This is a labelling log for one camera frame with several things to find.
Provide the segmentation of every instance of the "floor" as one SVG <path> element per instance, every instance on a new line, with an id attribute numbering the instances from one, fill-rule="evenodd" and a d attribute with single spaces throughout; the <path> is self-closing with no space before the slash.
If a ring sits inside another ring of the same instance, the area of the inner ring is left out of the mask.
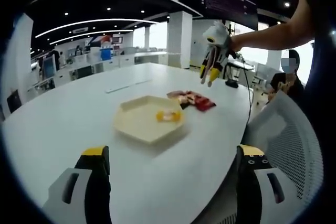
<path id="1" fill-rule="evenodd" d="M 199 72 L 200 69 L 197 67 L 190 67 L 189 71 L 194 71 L 194 72 Z M 262 108 L 266 105 L 267 103 L 267 96 L 261 95 L 262 91 L 254 87 L 254 97 L 253 97 L 253 102 L 252 102 L 252 107 L 251 107 L 251 116 L 250 116 L 250 121 L 257 115 L 259 112 L 262 110 Z"/>

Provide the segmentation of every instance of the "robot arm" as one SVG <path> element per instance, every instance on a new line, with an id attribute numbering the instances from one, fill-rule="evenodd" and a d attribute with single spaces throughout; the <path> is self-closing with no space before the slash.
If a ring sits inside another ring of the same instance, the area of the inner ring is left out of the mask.
<path id="1" fill-rule="evenodd" d="M 214 26 L 203 33 L 203 37 L 208 43 L 208 49 L 201 66 L 201 83 L 205 83 L 206 76 L 210 71 L 208 87 L 211 87 L 212 82 L 225 68 L 229 55 L 236 58 L 236 54 L 230 49 L 231 38 L 222 22 L 215 21 Z"/>

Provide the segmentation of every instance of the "red snack package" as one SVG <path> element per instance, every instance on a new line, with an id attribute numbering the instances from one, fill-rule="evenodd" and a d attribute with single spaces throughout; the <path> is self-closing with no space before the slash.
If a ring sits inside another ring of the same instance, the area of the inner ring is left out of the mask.
<path id="1" fill-rule="evenodd" d="M 193 91 L 186 92 L 188 97 L 193 97 L 194 105 L 199 111 L 207 111 L 210 108 L 216 106 L 216 104 L 209 98 L 202 96 L 201 94 L 195 93 Z"/>

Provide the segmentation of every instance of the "white pillar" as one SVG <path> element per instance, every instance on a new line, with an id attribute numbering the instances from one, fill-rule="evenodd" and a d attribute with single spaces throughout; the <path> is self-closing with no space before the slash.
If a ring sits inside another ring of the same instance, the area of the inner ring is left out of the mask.
<path id="1" fill-rule="evenodd" d="M 279 70 L 282 51 L 269 50 L 266 65 Z"/>
<path id="2" fill-rule="evenodd" d="M 145 48 L 149 49 L 149 27 L 145 27 Z"/>
<path id="3" fill-rule="evenodd" d="M 191 53 L 193 16 L 186 12 L 170 14 L 167 35 L 167 52 L 179 53 L 169 55 L 169 66 L 189 68 Z"/>
<path id="4" fill-rule="evenodd" d="M 28 88 L 31 84 L 30 42 L 32 40 L 33 20 L 23 14 L 15 24 L 14 32 L 4 53 L 2 72 L 1 104 L 5 117 L 10 115 L 7 98 L 15 90 L 22 105 L 29 101 Z"/>

